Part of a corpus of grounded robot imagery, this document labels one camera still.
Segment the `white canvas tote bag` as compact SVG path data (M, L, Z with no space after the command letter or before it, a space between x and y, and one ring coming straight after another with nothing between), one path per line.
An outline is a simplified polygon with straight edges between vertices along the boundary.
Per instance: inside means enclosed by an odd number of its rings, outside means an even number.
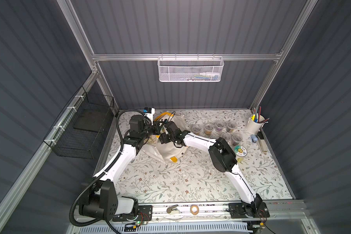
M172 121L181 131L190 131L187 126L184 116L176 115L175 113L164 112L154 118L154 121ZM175 144L173 141L161 141L161 136L150 136L146 144L143 145L140 152L147 156L163 163L177 163L180 162L181 157L186 153L187 147Z

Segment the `purple label seed jar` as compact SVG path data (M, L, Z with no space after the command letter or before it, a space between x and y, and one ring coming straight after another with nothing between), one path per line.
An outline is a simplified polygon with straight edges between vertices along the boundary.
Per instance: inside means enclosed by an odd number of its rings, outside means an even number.
M192 127L191 127L191 131L192 131L195 135L198 135L198 136L201 134L202 130L203 130L203 128L202 128L200 125L198 125L198 124L194 124L194 125L192 125Z

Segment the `orange label seed jar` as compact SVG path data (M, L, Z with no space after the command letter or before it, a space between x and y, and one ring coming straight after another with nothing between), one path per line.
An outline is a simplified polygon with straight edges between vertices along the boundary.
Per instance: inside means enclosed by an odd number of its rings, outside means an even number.
M204 133L205 135L210 136L214 130L214 126L212 124L205 124L204 125Z

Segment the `clear lid seed jar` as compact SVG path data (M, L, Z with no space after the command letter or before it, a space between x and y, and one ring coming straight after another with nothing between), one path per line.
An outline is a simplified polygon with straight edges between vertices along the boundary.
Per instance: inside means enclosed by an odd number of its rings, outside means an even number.
M223 121L216 121L215 122L215 131L216 132L222 132L222 130L225 128L226 124Z

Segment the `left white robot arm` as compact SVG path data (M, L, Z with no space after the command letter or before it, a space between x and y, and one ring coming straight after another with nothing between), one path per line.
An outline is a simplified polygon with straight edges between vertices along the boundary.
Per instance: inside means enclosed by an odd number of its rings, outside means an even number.
M119 197L115 186L145 141L159 131L158 126L153 125L153 114L150 113L134 115L129 123L129 135L121 139L121 147L115 156L94 175L79 196L79 214L93 218L94 222L111 221L117 215L129 219L138 216L137 199Z

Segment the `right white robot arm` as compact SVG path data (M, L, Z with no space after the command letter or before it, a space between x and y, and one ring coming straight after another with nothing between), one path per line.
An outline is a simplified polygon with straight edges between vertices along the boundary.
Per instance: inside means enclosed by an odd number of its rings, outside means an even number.
M162 144L173 142L176 147L193 147L209 153L213 166L224 173L238 191L245 214L248 217L259 216L263 200L242 174L236 153L224 138L210 139L187 130L181 131L172 121L161 126L164 128L164 133L160 134Z

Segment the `beige tape dispenser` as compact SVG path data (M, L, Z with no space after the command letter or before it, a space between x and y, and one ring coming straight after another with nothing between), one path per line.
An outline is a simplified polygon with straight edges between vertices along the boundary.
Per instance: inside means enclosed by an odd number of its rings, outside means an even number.
M178 210L178 205L173 205L173 206L168 207L166 209L166 212L169 215L176 215L176 214L180 213L180 211Z

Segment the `masking tape roll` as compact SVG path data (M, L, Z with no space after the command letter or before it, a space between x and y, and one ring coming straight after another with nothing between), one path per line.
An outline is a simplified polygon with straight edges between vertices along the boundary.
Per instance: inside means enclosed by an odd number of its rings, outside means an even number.
M191 205L190 213L192 215L198 215L199 214L199 207L197 205Z

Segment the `white pen cup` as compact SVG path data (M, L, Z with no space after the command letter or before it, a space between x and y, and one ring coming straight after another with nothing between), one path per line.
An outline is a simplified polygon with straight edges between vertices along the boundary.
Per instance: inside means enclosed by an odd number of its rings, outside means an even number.
M264 118L262 116L262 107L258 106L253 109L253 114L249 117L246 124L246 129L249 133L256 134L269 120L270 118Z

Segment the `grey stapler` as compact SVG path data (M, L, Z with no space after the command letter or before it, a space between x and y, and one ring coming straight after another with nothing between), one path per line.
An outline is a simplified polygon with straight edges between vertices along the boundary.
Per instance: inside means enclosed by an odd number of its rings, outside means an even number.
M266 144L263 133L259 131L256 136L257 136L257 144L259 146L260 151L263 154L266 154L268 152L268 146Z

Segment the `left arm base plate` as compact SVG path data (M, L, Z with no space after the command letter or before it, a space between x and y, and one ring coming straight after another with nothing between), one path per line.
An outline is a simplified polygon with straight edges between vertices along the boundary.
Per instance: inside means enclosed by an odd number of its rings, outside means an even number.
M113 217L113 222L134 222L134 221L151 221L153 214L152 205L139 205L134 208L130 214L118 214Z

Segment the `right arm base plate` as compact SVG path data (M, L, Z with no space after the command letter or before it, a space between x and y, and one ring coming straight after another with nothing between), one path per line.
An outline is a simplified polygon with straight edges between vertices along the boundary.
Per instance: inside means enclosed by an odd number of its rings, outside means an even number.
M226 211L230 213L231 218L269 218L271 216L265 202L260 206L243 202L229 203Z

